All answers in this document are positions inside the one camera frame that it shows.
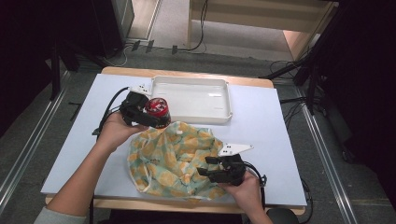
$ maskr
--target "white tabletop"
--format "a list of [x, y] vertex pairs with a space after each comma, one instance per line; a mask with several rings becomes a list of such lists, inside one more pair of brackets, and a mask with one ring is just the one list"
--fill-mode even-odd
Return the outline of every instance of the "white tabletop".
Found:
[[[76, 171], [95, 143], [96, 137], [92, 132], [98, 127], [114, 94], [124, 87], [140, 84], [150, 88], [151, 78], [97, 75], [41, 190], [42, 193], [56, 194]], [[192, 125], [211, 128], [214, 135], [224, 143], [254, 146], [253, 149], [243, 152], [241, 157], [243, 161], [252, 163], [261, 175], [268, 177], [265, 187], [267, 204], [306, 206], [276, 89], [230, 85], [229, 92], [233, 111], [233, 117], [229, 122], [223, 125]], [[120, 105], [126, 94], [127, 91], [123, 92], [112, 107]], [[179, 199], [149, 196], [135, 189], [127, 162], [131, 139], [121, 145], [108, 159], [95, 195], [109, 198], [178, 201]], [[234, 203], [234, 200], [230, 195], [226, 195], [212, 202]]]

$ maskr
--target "person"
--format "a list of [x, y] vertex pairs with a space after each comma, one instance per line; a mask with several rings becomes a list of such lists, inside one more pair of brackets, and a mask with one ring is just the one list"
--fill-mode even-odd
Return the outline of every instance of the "person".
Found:
[[[140, 124], [128, 126], [120, 113], [111, 114], [87, 157], [47, 206], [43, 207], [35, 224], [83, 223], [96, 183], [111, 153], [131, 135], [147, 129]], [[249, 172], [245, 173], [244, 178], [240, 186], [219, 185], [233, 195], [252, 223], [271, 224], [272, 221], [262, 209], [259, 180]]]

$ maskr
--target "human arm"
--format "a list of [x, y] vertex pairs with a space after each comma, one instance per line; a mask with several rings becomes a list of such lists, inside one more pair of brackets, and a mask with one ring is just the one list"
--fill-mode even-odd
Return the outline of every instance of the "human arm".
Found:
[[250, 221], [254, 224], [272, 224], [262, 208], [262, 197], [259, 187], [259, 179], [250, 172], [245, 172], [244, 181], [239, 186], [219, 183], [235, 198], [238, 206], [245, 211]]
[[47, 208], [62, 214], [84, 217], [106, 161], [132, 134], [145, 131], [142, 125], [127, 126], [120, 113], [110, 115], [90, 153], [49, 202]]

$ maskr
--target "red can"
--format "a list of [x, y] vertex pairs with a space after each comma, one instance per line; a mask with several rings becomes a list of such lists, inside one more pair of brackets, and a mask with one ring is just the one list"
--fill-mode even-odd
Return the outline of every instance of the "red can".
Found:
[[171, 123], [168, 103], [163, 98], [153, 98], [146, 103], [145, 109], [148, 114], [160, 119], [155, 128], [166, 128]]

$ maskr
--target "white tray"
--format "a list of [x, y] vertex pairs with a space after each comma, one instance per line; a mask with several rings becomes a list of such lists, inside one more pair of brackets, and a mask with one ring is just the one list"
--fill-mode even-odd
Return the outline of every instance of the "white tray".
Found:
[[222, 124], [233, 115], [223, 79], [157, 76], [152, 79], [151, 97], [166, 100], [172, 121]]

